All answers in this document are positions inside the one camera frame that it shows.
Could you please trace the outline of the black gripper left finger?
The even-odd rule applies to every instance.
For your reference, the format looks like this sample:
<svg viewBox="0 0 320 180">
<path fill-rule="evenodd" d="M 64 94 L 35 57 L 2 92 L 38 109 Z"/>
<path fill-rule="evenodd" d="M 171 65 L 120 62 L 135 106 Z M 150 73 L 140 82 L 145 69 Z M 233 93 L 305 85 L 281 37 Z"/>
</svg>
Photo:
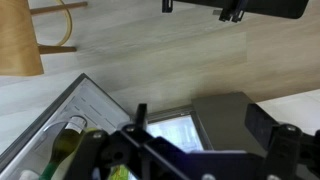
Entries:
<svg viewBox="0 0 320 180">
<path fill-rule="evenodd" d="M 137 178 L 149 180 L 149 162 L 143 143 L 147 105 L 139 104 L 131 124 L 109 135 L 104 130 L 86 133 L 63 180 L 105 180 L 115 166 L 124 165 Z"/>
</svg>

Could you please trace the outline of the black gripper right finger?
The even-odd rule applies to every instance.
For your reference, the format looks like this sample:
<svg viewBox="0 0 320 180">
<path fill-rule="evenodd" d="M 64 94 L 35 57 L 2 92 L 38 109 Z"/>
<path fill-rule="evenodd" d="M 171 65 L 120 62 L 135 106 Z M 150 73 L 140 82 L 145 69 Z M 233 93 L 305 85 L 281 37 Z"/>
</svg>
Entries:
<svg viewBox="0 0 320 180">
<path fill-rule="evenodd" d="M 245 126 L 266 151 L 260 180 L 304 180 L 296 172 L 304 165 L 320 178 L 320 134 L 304 133 L 289 123 L 279 123 L 257 104 L 249 104 Z"/>
</svg>

